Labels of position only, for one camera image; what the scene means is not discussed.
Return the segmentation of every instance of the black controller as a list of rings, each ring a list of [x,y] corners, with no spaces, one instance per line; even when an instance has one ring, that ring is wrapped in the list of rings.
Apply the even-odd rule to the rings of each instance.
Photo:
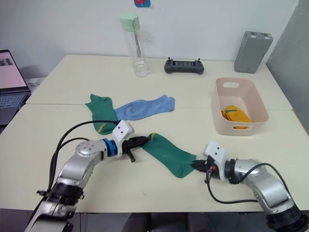
[[[204,72],[204,66],[199,60],[195,61],[175,61],[168,59],[165,62],[164,70],[166,73],[181,72],[181,73],[197,73],[202,74]]]

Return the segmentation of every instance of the laptop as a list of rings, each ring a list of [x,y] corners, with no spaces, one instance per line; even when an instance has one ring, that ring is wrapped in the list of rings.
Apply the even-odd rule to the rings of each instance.
[[[0,50],[0,126],[7,125],[31,95],[9,50]]]

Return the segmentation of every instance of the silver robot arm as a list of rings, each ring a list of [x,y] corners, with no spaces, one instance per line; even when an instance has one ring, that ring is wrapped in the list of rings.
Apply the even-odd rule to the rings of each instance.
[[[241,182],[253,191],[267,214],[267,225],[271,229],[278,232],[309,232],[307,216],[297,208],[287,187],[271,175],[264,164],[254,168],[261,162],[252,159],[229,160],[225,150],[215,141],[208,144],[204,155],[207,157],[205,164],[210,167],[212,177],[231,184]]]
[[[122,120],[112,132],[113,140],[80,143],[64,164],[47,199],[41,202],[25,232],[71,231],[73,226],[67,219],[74,215],[78,200],[84,198],[84,188],[94,167],[107,156],[121,157],[125,152],[123,147],[128,147],[126,139],[133,132],[130,124]]]

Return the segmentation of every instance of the plastic bottle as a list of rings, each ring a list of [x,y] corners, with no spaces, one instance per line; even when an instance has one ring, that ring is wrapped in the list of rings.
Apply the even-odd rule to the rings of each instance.
[[[140,42],[140,21],[137,14],[122,14],[120,21],[125,33],[126,45],[132,59],[134,73],[138,77],[148,74],[143,47]]]

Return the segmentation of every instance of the green bottle cap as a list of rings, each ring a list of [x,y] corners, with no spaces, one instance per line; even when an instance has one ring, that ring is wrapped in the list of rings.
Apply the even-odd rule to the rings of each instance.
[[[125,31],[133,32],[140,29],[139,16],[135,13],[125,13],[120,15],[122,28]]]

